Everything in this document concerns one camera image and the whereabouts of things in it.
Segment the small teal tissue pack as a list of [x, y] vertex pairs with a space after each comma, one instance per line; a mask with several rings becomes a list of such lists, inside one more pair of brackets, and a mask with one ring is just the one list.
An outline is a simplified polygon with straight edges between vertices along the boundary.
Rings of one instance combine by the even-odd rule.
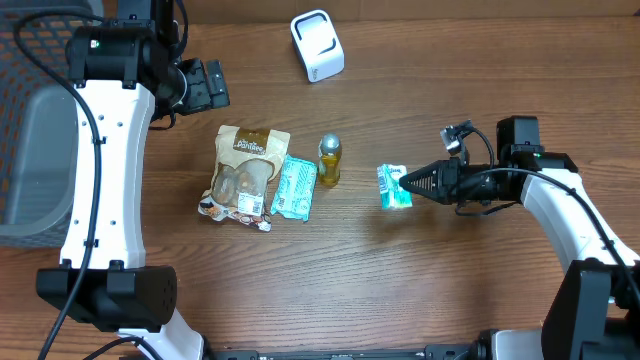
[[410, 208], [411, 194], [400, 185], [400, 178], [407, 174], [404, 165], [382, 164], [377, 168], [379, 193], [383, 210]]

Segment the brown snack wrapper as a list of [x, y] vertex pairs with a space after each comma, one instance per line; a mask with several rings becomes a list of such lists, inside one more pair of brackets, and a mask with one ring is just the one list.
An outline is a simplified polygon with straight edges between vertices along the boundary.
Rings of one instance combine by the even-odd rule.
[[215, 138], [211, 186], [203, 193], [198, 212], [216, 222], [231, 219], [269, 232], [268, 184], [279, 174], [289, 142], [287, 132], [222, 125]]

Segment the yellow liquid bottle silver cap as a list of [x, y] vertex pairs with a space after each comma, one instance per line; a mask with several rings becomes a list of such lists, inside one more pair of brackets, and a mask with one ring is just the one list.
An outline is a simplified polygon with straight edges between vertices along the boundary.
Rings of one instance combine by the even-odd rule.
[[340, 179], [342, 143], [335, 133], [326, 133], [318, 145], [318, 178], [326, 186], [335, 186]]

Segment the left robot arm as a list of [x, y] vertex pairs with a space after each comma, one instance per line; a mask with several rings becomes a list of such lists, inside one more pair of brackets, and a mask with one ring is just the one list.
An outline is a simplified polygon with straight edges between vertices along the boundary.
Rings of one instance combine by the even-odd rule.
[[37, 274], [38, 295], [61, 319], [87, 323], [149, 359], [210, 359], [207, 339], [177, 310], [177, 275], [150, 266], [141, 232], [147, 135], [164, 117], [229, 105], [218, 62], [184, 59], [179, 1], [122, 1], [66, 45], [62, 86], [77, 105], [71, 222], [59, 264]]

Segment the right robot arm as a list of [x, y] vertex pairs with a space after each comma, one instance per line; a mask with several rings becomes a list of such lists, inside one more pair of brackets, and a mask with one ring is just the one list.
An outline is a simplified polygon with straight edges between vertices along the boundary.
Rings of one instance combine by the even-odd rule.
[[464, 140], [471, 122], [440, 132], [450, 154], [402, 176], [409, 193], [443, 205], [477, 202], [484, 214], [521, 205], [543, 228], [564, 279], [540, 328], [486, 330], [469, 345], [441, 345], [429, 359], [636, 359], [639, 356], [639, 256], [615, 234], [566, 153], [548, 152], [534, 116], [496, 125], [490, 160], [472, 165]]

